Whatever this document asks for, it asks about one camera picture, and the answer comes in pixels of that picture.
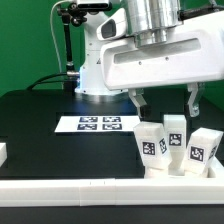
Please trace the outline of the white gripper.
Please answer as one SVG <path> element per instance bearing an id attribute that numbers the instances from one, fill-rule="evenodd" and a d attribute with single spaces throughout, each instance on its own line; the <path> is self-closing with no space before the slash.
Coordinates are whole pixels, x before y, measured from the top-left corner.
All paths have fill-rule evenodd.
<path id="1" fill-rule="evenodd" d="M 141 120 L 149 119 L 151 109 L 144 91 L 134 88 L 186 83 L 188 112 L 197 117 L 202 82 L 224 79 L 224 14 L 186 20 L 168 30 L 164 43 L 137 48 L 132 37 L 112 41 L 101 48 L 100 59 L 107 88 L 129 89 Z"/>

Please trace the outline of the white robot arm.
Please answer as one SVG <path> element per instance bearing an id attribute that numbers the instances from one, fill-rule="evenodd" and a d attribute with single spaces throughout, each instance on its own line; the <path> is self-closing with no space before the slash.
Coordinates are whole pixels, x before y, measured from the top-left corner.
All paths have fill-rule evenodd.
<path id="1" fill-rule="evenodd" d="M 141 90 L 186 84 L 199 115 L 204 84 L 224 79 L 224 7 L 182 10 L 180 0 L 77 0 L 87 15 L 86 59 L 76 92 L 91 99 L 129 94 L 138 114 Z"/>

